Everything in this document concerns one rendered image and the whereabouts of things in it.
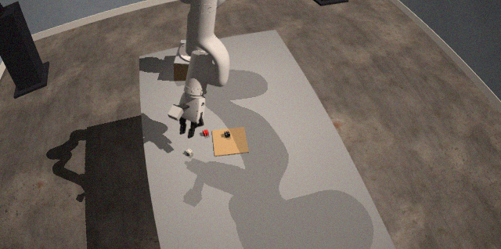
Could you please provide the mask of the tan mat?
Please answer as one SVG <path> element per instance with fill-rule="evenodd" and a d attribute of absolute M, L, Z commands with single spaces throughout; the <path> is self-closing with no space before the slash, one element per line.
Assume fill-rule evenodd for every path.
<path fill-rule="evenodd" d="M 224 132 L 229 131 L 226 138 Z M 238 153 L 249 153 L 244 127 L 212 130 L 214 155 L 223 156 Z"/>

